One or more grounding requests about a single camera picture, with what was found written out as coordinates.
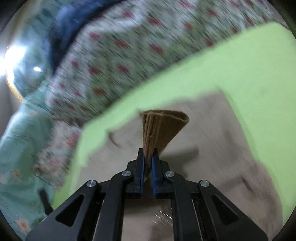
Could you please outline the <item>teal floral blanket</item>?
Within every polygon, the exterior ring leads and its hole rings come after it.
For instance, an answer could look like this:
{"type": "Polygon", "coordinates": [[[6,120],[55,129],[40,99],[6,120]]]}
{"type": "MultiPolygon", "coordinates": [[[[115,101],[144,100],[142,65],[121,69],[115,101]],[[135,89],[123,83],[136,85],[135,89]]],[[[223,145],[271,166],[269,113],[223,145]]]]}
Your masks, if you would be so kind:
{"type": "Polygon", "coordinates": [[[20,105],[1,136],[1,240],[25,240],[46,217],[40,192],[53,203],[58,191],[34,172],[53,129],[45,104],[51,69],[44,48],[54,16],[43,9],[8,25],[14,34],[1,71],[20,105]]]}

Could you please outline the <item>red floral green quilt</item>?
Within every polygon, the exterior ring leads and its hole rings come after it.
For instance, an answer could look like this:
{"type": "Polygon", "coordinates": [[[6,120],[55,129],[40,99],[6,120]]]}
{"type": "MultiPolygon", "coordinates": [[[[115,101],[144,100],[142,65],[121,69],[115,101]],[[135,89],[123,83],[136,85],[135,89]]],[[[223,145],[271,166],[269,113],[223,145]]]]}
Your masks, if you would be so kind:
{"type": "Polygon", "coordinates": [[[265,1],[121,1],[106,9],[80,29],[49,80],[53,132],[35,174],[60,188],[80,125],[157,72],[269,21],[265,1]]]}

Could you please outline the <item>light green bed sheet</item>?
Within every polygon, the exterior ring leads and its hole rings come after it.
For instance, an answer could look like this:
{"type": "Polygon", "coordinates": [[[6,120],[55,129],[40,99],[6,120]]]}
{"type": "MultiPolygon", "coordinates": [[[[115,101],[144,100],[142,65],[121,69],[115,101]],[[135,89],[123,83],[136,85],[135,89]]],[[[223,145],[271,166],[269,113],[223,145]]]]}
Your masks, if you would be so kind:
{"type": "Polygon", "coordinates": [[[247,137],[251,151],[272,176],[283,220],[295,208],[295,38],[272,22],[234,35],[192,55],[138,85],[83,128],[58,207],[74,191],[87,157],[107,133],[142,109],[163,107],[222,89],[247,137]]]}

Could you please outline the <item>dark blue garment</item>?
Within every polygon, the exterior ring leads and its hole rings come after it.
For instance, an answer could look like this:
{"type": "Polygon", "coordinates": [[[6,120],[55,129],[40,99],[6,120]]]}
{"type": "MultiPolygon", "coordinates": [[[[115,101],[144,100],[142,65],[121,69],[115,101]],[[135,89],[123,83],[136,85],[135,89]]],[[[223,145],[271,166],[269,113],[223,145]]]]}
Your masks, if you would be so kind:
{"type": "Polygon", "coordinates": [[[47,38],[47,56],[55,72],[80,29],[118,0],[73,1],[57,13],[47,38]]]}

